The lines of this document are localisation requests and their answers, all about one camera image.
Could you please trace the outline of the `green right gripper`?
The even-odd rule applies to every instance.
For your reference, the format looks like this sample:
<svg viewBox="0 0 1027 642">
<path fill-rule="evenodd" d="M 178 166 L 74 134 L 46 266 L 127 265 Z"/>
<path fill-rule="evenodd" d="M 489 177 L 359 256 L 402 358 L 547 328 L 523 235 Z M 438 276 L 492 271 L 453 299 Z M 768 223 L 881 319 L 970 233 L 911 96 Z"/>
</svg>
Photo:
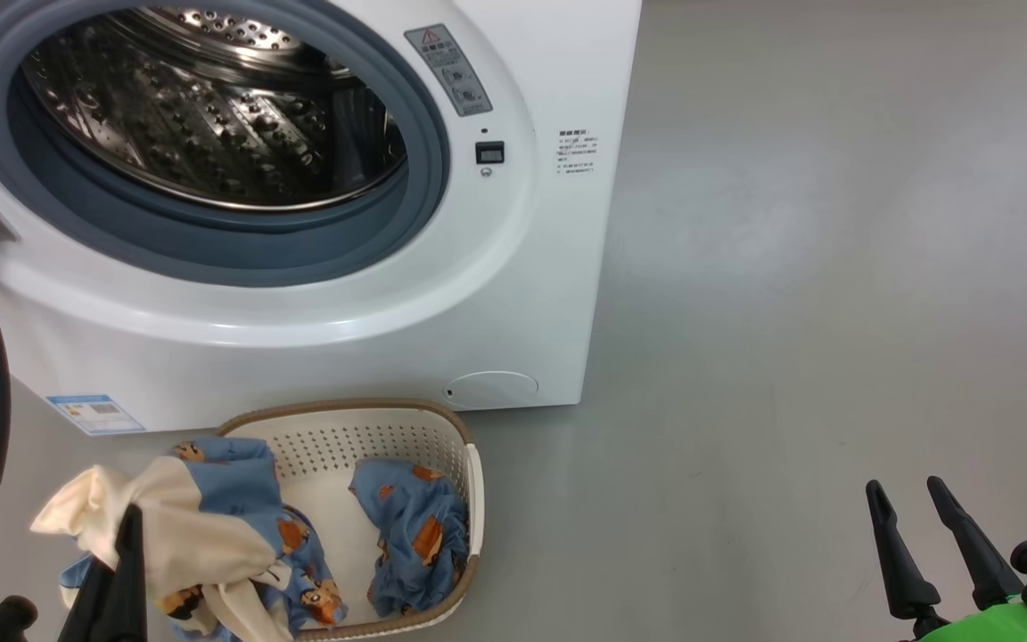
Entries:
<svg viewBox="0 0 1027 642">
<path fill-rule="evenodd" d="M 942 478 L 930 476 L 926 488 L 965 561 L 973 601 L 982 612 L 953 622 L 938 616 L 937 588 L 924 579 L 902 540 L 897 513 L 882 484 L 868 481 L 867 507 L 889 613 L 914 622 L 914 638 L 904 642 L 1027 642 L 1027 602 L 1007 603 L 1023 592 L 1023 582 Z"/>
</svg>

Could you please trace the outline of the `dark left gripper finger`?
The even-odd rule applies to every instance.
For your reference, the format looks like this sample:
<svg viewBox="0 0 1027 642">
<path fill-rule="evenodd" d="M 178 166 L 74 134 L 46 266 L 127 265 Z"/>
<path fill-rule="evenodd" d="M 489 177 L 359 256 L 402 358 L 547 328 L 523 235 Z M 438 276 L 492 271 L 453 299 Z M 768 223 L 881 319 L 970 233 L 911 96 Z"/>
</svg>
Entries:
<svg viewBox="0 0 1027 642">
<path fill-rule="evenodd" d="M 69 613 L 58 642 L 91 642 L 94 624 L 109 601 L 113 570 L 96 556 L 83 556 L 60 576 L 62 601 Z"/>
<path fill-rule="evenodd" d="M 118 562 L 99 616 L 99 642 L 147 642 L 143 516 L 137 505 L 123 515 L 114 547 Z"/>
</svg>

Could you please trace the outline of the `cream and blue garment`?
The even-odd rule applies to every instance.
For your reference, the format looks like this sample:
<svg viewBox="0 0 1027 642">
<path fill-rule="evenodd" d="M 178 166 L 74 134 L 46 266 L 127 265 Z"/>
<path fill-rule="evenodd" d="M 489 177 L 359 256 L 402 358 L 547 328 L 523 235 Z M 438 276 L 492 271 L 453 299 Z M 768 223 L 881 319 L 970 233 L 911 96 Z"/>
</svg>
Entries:
<svg viewBox="0 0 1027 642">
<path fill-rule="evenodd" d="M 31 524 L 83 552 L 61 574 L 65 605 L 82 594 L 91 561 L 117 562 L 131 506 L 142 513 L 148 601 L 184 642 L 296 642 L 346 621 L 321 540 L 286 504 L 267 442 L 184 441 L 138 475 L 97 465 L 66 483 Z"/>
</svg>

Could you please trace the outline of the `blue orange-print garment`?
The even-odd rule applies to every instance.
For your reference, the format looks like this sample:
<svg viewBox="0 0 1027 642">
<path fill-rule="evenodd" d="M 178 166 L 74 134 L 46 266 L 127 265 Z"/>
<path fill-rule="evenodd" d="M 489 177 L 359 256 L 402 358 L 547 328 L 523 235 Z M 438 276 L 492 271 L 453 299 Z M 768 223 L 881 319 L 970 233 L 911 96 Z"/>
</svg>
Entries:
<svg viewBox="0 0 1027 642">
<path fill-rule="evenodd" d="M 378 532 L 380 554 L 367 598 L 380 617 L 436 608 L 469 556 L 465 502 L 445 475 L 404 460 L 356 465 L 349 490 Z"/>
</svg>

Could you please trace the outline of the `cream perforated laundry basket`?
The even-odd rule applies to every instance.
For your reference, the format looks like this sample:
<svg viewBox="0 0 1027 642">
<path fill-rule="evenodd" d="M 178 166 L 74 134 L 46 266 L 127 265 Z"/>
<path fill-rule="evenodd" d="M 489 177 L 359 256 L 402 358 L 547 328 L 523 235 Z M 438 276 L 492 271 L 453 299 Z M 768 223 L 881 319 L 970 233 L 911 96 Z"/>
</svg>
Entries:
<svg viewBox="0 0 1027 642">
<path fill-rule="evenodd" d="M 334 399 L 245 412 L 218 428 L 262 439 L 275 455 L 286 503 L 301 511 L 345 595 L 348 617 L 334 629 L 304 629 L 296 642 L 350 642 L 428 629 L 452 616 L 472 588 L 485 532 L 485 484 L 474 438 L 449 407 L 427 399 Z M 380 551 L 376 531 L 348 490 L 366 459 L 404 460 L 441 473 L 467 507 L 468 556 L 461 580 L 432 609 L 380 617 L 366 600 Z"/>
</svg>

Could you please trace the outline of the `white front-load washing machine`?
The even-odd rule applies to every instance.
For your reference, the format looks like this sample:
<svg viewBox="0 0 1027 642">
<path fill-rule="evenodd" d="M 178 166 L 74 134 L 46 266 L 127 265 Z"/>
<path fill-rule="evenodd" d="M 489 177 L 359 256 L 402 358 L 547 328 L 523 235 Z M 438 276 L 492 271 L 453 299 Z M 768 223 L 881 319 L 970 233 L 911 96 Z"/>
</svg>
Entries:
<svg viewBox="0 0 1027 642">
<path fill-rule="evenodd" d="M 0 0 L 11 378 L 48 407 L 109 395 L 145 433 L 315 399 L 454 407 L 477 371 L 575 405 L 641 11 Z M 440 23 L 492 112 L 459 117 L 404 36 Z"/>
</svg>

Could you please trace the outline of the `blue energy label sticker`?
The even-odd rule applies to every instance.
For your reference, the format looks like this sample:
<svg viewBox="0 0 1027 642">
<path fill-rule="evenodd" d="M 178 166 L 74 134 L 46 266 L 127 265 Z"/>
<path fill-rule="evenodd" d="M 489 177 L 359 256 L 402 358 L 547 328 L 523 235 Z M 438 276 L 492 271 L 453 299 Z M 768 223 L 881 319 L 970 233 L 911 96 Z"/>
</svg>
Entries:
<svg viewBox="0 0 1027 642">
<path fill-rule="evenodd" d="M 144 433 L 145 426 L 109 395 L 45 396 L 62 418 L 85 435 Z"/>
</svg>

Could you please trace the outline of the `round white filter cover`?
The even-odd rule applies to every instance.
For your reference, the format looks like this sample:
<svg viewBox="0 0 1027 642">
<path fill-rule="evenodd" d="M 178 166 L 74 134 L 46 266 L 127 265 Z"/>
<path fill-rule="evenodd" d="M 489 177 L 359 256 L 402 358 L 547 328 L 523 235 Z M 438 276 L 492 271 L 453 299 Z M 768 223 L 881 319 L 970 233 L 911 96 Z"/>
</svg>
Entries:
<svg viewBox="0 0 1027 642">
<path fill-rule="evenodd" d="M 443 399 L 464 410 L 497 410 L 534 406 L 538 382 L 516 371 L 477 371 L 446 383 Z"/>
</svg>

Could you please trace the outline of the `grey warning sticker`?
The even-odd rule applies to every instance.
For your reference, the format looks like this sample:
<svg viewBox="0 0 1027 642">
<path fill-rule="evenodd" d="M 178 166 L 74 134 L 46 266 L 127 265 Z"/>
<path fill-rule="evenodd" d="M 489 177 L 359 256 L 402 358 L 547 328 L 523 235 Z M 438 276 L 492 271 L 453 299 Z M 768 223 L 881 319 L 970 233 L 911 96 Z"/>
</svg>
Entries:
<svg viewBox="0 0 1027 642">
<path fill-rule="evenodd" d="M 441 89 L 459 117 L 473 117 L 493 111 L 488 90 L 477 76 L 472 63 L 445 24 L 405 31 L 404 36 L 423 56 Z"/>
</svg>

